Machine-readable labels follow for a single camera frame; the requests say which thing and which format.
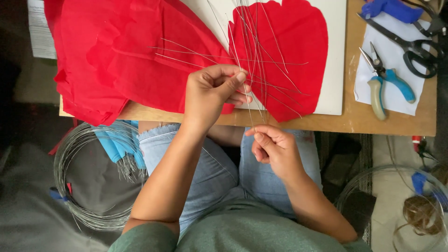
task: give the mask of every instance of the jeans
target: jeans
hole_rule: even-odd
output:
[[[139,135],[140,148],[149,175],[162,159],[179,127],[180,124],[169,124]],[[308,176],[322,189],[314,133],[302,130],[285,131],[295,135],[303,167]],[[233,199],[258,200],[280,211],[287,218],[295,218],[283,182],[273,173],[270,165],[259,163],[253,155],[253,141],[253,136],[243,136],[241,161],[237,168],[219,145],[205,138],[179,220],[181,232],[209,207]]]

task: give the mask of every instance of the sleeve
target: sleeve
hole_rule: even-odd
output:
[[[177,238],[169,228],[151,222],[121,235],[108,252],[173,252],[176,246]]]
[[[343,245],[347,252],[372,252],[370,246],[362,239]]]

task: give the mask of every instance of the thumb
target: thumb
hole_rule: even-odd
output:
[[[268,155],[272,156],[277,152],[277,145],[264,133],[257,132],[255,133],[254,138]]]
[[[223,101],[226,101],[246,80],[246,73],[239,72],[217,87]]]

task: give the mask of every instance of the white board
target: white board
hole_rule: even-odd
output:
[[[215,34],[221,44],[228,50],[227,44],[227,18],[233,21],[235,0],[209,0],[215,15],[210,9],[207,0],[181,0],[184,2]],[[245,0],[249,5],[255,0]],[[341,115],[342,97],[344,93],[344,65],[345,65],[345,23],[347,0],[308,0],[308,2],[320,9],[328,30],[328,56],[325,72],[323,74],[322,89],[317,103],[315,114]],[[258,109],[252,102],[251,109]]]

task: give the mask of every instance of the blue glue gun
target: blue glue gun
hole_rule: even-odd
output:
[[[422,8],[409,7],[400,0],[364,1],[367,2],[362,7],[362,14],[364,14],[365,17],[368,17],[369,15],[370,17],[376,17],[384,11],[403,23],[412,24],[416,22],[424,12]]]

